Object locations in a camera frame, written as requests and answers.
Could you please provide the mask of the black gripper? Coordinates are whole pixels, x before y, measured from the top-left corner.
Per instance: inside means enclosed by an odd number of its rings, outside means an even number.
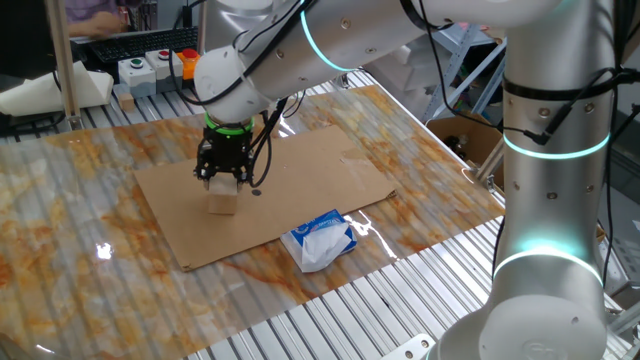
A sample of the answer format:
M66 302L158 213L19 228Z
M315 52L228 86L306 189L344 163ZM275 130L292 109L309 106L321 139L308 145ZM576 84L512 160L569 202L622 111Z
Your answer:
M252 132L229 135L219 130L204 130L198 145L194 176L209 189L209 177L218 173L231 173L238 184L253 178L253 160L250 155Z

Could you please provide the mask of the person's hand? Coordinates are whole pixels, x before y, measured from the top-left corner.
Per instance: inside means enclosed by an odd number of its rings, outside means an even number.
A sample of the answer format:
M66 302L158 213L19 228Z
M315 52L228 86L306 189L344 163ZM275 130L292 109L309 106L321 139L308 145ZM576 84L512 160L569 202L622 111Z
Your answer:
M92 38L107 38L127 31L128 25L118 14L98 12L88 22L88 35Z

